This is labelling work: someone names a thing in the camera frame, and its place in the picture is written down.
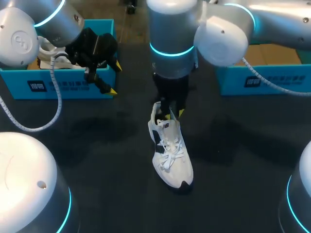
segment white cable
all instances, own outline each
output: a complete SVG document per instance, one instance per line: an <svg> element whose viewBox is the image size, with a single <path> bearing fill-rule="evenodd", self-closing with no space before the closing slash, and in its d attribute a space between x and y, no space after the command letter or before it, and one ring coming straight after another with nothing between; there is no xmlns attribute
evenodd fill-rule
<svg viewBox="0 0 311 233"><path fill-rule="evenodd" d="M311 92L298 92L298 91L292 91L289 89L285 89L283 87L280 87L278 85L275 85L274 83L270 82L269 80L266 80L263 76L261 76L255 69L247 62L245 58L242 58L242 61L244 64L249 68L249 70L257 77L259 78L263 83L267 84L269 87L272 87L273 89L276 89L278 91L284 92L289 95L294 95L294 96L304 96L308 97L311 96Z"/></svg>
<svg viewBox="0 0 311 233"><path fill-rule="evenodd" d="M60 90L59 90L59 86L57 84L57 81L55 79L55 74L54 74L54 64L55 64L55 58L51 57L51 66L50 66L50 75L51 75L51 79L53 81L56 93L57 93L57 98L58 98L58 106L57 106L57 111L55 116L53 117L53 119L47 123L46 125L39 127L39 128L35 128L35 129L31 129L31 128L27 128L23 125L21 125L11 114L11 112L9 111L9 109L7 108L6 104L4 103L3 99L0 96L0 104L2 106L2 108L4 109L5 113L8 115L8 117L10 118L10 120L17 126L19 127L21 130L27 131L27 132L38 132L38 131L42 131L47 129L48 127L50 127L52 124L54 124L56 122L56 120L58 119L60 112L62 110L62 95L60 94Z"/></svg>

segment dark floor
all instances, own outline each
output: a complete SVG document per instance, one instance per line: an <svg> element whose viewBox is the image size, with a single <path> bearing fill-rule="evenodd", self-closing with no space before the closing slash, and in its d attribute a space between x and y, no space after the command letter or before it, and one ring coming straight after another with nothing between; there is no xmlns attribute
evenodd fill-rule
<svg viewBox="0 0 311 233"><path fill-rule="evenodd" d="M278 233L279 199L311 138L311 100L221 98L213 69L200 60L181 118L194 189L176 195L151 162L147 122L156 90L146 21L138 23L140 14L126 16L122 26L125 7L113 0L71 1L84 17L114 18L122 40L119 95L66 100L51 128L30 134L61 167L80 206L81 233ZM143 7L139 11L145 17ZM13 100L2 80L0 93L28 127L43 125L55 113L54 100ZM0 122L1 131L17 131L3 112Z"/></svg>

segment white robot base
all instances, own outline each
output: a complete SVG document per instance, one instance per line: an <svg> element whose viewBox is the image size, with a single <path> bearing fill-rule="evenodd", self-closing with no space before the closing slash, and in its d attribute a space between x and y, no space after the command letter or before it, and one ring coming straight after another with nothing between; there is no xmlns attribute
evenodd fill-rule
<svg viewBox="0 0 311 233"><path fill-rule="evenodd" d="M310 210L311 142L302 152L278 208L278 220L283 233L310 233Z"/></svg>
<svg viewBox="0 0 311 233"><path fill-rule="evenodd" d="M0 233L78 233L78 206L51 152L0 133Z"/></svg>

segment white sneaker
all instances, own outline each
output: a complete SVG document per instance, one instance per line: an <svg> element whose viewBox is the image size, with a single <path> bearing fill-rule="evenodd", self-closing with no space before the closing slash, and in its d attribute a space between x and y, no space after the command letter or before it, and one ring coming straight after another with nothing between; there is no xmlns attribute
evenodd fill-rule
<svg viewBox="0 0 311 233"><path fill-rule="evenodd" d="M157 120L161 102L153 106L151 120L148 122L150 136L155 143L152 159L161 179L173 188L189 188L193 181L193 169L181 134L180 123L171 112L171 120Z"/></svg>
<svg viewBox="0 0 311 233"><path fill-rule="evenodd" d="M40 59L40 68L41 69L50 69L51 57L57 55L59 52L65 53L64 48L57 48L52 45L46 38L41 36L39 38L39 54L38 58ZM83 69L80 66L71 64L71 62L66 57L60 57L55 62L54 69Z"/></svg>

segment shoelace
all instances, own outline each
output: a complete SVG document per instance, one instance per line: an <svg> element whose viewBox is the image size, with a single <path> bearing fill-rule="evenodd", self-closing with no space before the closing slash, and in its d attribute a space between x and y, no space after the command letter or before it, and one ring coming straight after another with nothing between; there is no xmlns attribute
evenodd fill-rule
<svg viewBox="0 0 311 233"><path fill-rule="evenodd" d="M183 147L181 145L181 140L175 139L174 142L170 142L167 138L160 141L160 145L163 146L165 152L161 155L160 167L168 170L173 165L175 159L184 157Z"/></svg>

